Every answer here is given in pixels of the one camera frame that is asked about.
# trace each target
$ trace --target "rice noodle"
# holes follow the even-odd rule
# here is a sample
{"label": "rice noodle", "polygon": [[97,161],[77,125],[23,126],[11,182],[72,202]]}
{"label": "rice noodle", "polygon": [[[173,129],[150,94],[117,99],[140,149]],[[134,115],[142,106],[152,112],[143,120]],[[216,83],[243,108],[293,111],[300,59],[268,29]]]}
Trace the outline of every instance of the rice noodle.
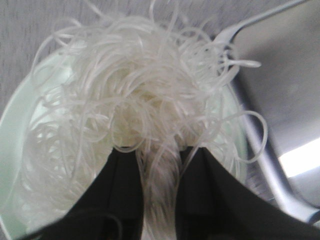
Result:
{"label": "rice noodle", "polygon": [[[31,70],[39,92],[41,115],[26,132],[20,184],[15,191],[17,215],[34,230],[61,218],[92,183],[112,148],[136,151],[144,199],[142,239],[175,240],[175,206],[179,181],[199,147],[207,147],[239,177],[240,116],[261,120],[251,111],[230,107],[228,84],[239,66],[231,44],[214,44],[200,28],[175,30],[178,5],[166,24],[141,16],[100,16],[84,26],[52,29]],[[35,70],[41,50],[54,40],[61,62]],[[70,70],[68,81],[55,76]],[[54,84],[48,88],[48,82]],[[179,151],[193,146],[182,164]]]}

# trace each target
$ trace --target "table surface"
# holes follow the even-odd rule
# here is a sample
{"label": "table surface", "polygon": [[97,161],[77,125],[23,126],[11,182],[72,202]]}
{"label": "table surface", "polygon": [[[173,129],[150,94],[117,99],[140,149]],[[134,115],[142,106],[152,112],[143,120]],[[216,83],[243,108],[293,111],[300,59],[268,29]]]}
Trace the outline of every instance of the table surface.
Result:
{"label": "table surface", "polygon": [[[196,26],[210,16],[216,20],[205,26],[214,36],[241,20],[263,13],[289,0],[181,0],[180,12]],[[110,0],[92,0],[104,13],[113,9]],[[131,15],[146,15],[149,0],[119,0],[119,10]],[[155,16],[168,15],[167,1],[156,2]],[[41,42],[50,34],[52,23],[72,17],[89,24],[97,16],[82,0],[1,0],[0,1],[0,116],[11,95],[29,73]],[[46,53],[54,51],[54,46]],[[6,240],[0,229],[0,240]]]}

